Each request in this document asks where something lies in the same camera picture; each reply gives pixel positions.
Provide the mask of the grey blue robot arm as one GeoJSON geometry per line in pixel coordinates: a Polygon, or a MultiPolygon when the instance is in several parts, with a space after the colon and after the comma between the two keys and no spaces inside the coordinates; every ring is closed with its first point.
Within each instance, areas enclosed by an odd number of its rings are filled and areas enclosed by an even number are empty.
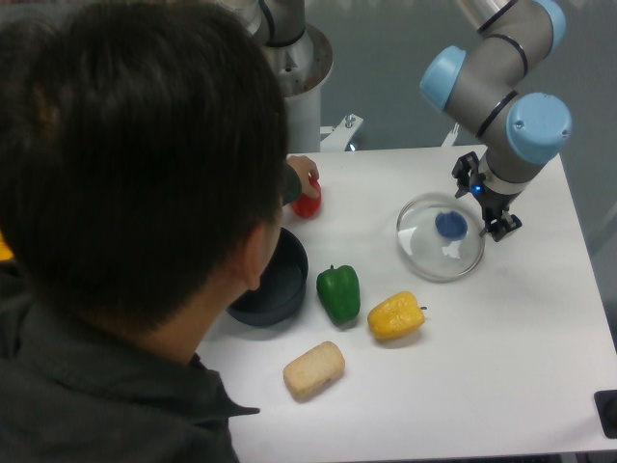
{"type": "MultiPolygon", "coordinates": [[[[302,1],[224,1],[261,45],[288,103],[292,152],[322,147],[320,90],[333,67],[333,50],[308,24],[302,1]]],[[[458,8],[482,42],[471,53],[444,49],[419,88],[439,111],[486,146],[460,157],[452,171],[458,197],[480,204],[483,234],[494,241],[522,225],[511,203],[562,149],[572,132],[568,107],[543,93],[515,87],[562,41],[566,19],[554,1],[460,1],[458,8]]]]}

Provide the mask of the person left hand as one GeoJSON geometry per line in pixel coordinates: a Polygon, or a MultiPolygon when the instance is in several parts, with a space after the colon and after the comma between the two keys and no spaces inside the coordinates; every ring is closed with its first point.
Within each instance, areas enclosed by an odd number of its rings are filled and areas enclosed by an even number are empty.
{"type": "Polygon", "coordinates": [[[319,198],[321,193],[311,184],[319,179],[319,171],[313,160],[304,155],[290,155],[286,159],[286,201],[294,202],[302,194],[319,198]]]}

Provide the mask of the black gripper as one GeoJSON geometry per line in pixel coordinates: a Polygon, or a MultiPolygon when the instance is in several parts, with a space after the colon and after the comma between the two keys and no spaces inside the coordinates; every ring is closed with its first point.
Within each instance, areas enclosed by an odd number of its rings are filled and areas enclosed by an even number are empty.
{"type": "Polygon", "coordinates": [[[510,236],[523,224],[508,211],[510,204],[522,193],[522,183],[512,183],[493,172],[485,156],[479,159],[474,151],[458,158],[452,170],[457,183],[456,198],[470,193],[482,208],[483,228],[480,236],[493,241],[510,236]]]}

